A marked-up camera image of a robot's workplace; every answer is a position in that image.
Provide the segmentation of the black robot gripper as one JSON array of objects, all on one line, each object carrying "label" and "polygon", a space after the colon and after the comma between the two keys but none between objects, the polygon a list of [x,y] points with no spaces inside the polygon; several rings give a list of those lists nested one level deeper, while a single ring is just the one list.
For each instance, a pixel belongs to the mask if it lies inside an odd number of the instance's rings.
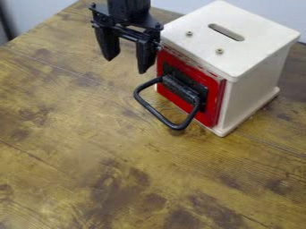
[{"label": "black robot gripper", "polygon": [[119,39],[137,43],[140,74],[156,63],[165,25],[152,16],[152,0],[107,0],[93,3],[93,27],[105,58],[111,61],[121,52]]}]

